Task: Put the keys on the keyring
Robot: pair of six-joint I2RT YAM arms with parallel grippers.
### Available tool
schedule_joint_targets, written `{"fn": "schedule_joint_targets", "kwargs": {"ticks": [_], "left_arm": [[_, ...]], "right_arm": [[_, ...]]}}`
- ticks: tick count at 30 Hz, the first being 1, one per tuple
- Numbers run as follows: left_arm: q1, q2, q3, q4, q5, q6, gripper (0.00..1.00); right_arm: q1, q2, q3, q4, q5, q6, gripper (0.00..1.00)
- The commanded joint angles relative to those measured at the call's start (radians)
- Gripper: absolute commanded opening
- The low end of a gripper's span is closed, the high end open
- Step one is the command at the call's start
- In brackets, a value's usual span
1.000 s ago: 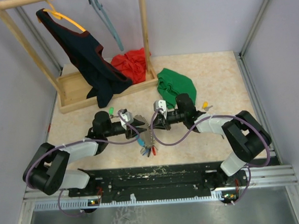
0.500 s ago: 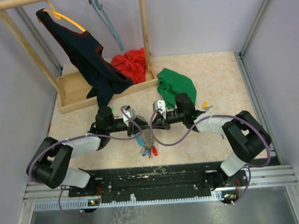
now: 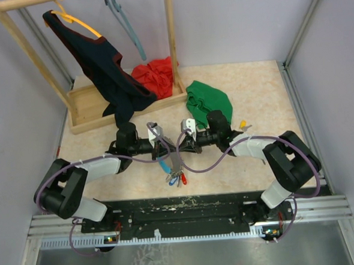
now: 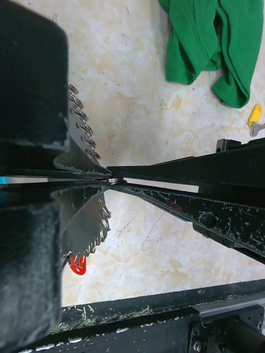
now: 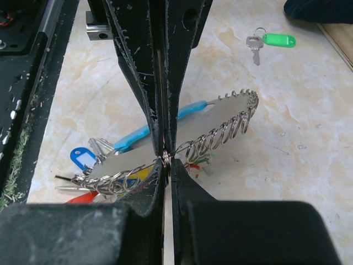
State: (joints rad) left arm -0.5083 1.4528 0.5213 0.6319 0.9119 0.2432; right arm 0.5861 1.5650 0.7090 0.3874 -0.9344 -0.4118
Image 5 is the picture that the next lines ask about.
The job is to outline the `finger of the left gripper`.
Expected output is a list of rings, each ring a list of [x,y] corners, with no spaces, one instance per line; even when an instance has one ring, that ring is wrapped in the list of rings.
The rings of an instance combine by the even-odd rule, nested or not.
[[[179,96],[191,50],[197,47],[212,1],[165,2],[164,133],[165,148],[176,149]]]

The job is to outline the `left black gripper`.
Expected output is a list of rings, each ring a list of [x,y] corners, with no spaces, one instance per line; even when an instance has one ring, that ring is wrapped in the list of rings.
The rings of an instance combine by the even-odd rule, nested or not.
[[[85,12],[85,21],[89,40],[113,38],[119,66],[145,114],[154,153],[160,156],[162,100],[150,1],[87,2],[90,10]]]

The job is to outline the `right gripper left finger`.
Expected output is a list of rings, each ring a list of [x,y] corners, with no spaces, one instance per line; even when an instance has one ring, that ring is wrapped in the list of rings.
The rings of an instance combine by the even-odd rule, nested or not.
[[[157,160],[116,203],[13,204],[1,212],[2,264],[162,264],[166,168]]]

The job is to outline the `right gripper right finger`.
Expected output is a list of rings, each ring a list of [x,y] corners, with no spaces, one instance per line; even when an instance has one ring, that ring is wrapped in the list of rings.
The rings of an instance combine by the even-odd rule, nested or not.
[[[175,264],[340,264],[316,209],[301,201],[217,200],[172,160]]]

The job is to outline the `large keyring with blue handle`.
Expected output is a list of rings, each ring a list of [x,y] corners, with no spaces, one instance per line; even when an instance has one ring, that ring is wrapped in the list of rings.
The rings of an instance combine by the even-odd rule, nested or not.
[[[182,107],[166,128],[160,150],[147,142],[148,126],[114,144],[90,139],[91,150],[78,147],[70,154],[82,173],[68,178],[71,185],[58,189],[82,192],[70,204],[115,201],[142,183],[157,160],[168,170],[175,159],[186,168],[198,168],[211,161],[214,150],[247,132],[258,104],[257,92],[247,89]]]

